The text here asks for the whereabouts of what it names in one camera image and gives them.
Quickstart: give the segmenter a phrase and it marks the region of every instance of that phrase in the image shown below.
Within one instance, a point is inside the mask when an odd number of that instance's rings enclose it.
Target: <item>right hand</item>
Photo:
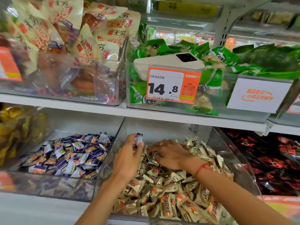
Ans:
[[[205,163],[205,161],[200,159],[198,156],[189,154],[188,151],[174,140],[163,140],[157,142],[152,146],[151,151],[158,152],[155,156],[155,160],[159,164],[172,170],[187,170],[190,172],[190,162],[195,161],[199,165],[201,165],[201,163]]]

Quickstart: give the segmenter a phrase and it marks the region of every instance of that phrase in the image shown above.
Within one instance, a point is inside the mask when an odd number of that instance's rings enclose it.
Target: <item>price tag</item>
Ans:
[[[13,56],[6,47],[0,47],[0,79],[22,81]]]
[[[218,6],[202,4],[195,1],[160,0],[158,3],[158,10],[163,12],[176,12],[215,17],[218,12]]]
[[[290,114],[300,114],[300,94],[297,96],[293,104],[287,110],[287,113]]]
[[[238,78],[227,108],[276,113],[292,82]]]
[[[193,104],[200,82],[200,72],[149,67],[148,99]]]

